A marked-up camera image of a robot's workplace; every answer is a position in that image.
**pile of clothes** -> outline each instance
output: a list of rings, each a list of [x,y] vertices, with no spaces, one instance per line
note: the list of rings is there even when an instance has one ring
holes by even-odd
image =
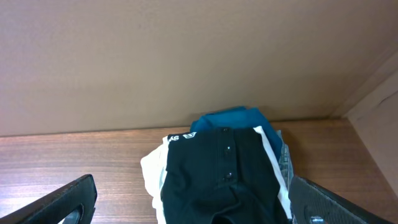
[[[257,108],[207,114],[141,160],[158,223],[291,223],[289,148]]]

